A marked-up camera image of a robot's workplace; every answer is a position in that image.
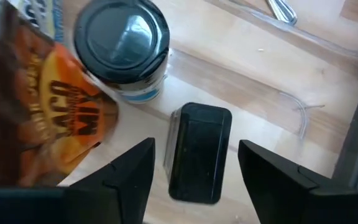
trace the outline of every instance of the plastic bag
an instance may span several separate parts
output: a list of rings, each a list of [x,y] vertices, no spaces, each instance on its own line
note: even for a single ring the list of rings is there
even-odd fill
[[[3,2],[0,186],[56,185],[117,122],[117,104],[83,66]]]

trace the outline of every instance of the black lid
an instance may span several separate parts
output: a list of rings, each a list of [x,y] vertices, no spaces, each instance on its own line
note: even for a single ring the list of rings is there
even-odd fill
[[[148,0],[94,0],[77,18],[74,45],[98,78],[134,83],[163,62],[169,36],[162,13]]]

